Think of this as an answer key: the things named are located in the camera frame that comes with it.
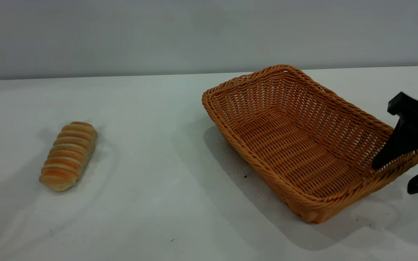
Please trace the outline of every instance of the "rectangular basket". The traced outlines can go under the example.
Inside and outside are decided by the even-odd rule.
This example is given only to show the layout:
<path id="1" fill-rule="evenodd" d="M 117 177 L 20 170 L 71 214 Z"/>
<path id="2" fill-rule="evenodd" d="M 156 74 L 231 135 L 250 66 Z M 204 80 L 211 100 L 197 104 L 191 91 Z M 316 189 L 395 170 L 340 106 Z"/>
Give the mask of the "rectangular basket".
<path id="1" fill-rule="evenodd" d="M 418 163 L 418 150 L 379 170 L 372 160 L 393 128 L 287 65 L 206 91 L 225 139 L 292 211 L 322 223 Z"/>

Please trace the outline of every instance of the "white wall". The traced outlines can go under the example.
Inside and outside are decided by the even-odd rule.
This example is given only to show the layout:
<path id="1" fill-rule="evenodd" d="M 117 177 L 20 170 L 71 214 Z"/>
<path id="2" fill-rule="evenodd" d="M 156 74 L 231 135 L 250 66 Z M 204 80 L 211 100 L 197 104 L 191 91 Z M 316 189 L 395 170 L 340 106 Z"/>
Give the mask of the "white wall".
<path id="1" fill-rule="evenodd" d="M 418 0 L 0 0 L 0 78 L 418 65 Z"/>

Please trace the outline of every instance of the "golden brown crust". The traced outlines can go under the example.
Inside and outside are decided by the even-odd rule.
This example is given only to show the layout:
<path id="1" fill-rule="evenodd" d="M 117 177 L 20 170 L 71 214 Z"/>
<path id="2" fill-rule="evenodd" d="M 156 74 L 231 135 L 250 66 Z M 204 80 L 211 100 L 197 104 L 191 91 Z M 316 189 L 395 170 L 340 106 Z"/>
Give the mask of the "golden brown crust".
<path id="1" fill-rule="evenodd" d="M 94 150 L 97 136 L 88 123 L 64 126 L 41 169 L 40 182 L 53 191 L 74 186 Z"/>

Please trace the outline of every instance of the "white table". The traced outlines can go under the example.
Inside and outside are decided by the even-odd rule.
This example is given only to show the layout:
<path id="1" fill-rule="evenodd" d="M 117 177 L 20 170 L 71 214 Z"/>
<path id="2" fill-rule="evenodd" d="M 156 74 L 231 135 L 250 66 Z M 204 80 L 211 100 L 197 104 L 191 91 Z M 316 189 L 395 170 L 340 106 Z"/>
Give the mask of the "white table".
<path id="1" fill-rule="evenodd" d="M 305 72 L 392 126 L 388 101 L 418 99 L 418 67 Z M 241 74 L 0 81 L 0 260 L 418 260 L 418 194 L 405 192 L 418 165 L 304 223 L 202 107 Z M 93 124 L 98 147 L 81 182 L 53 193 L 38 176 L 71 121 Z"/>

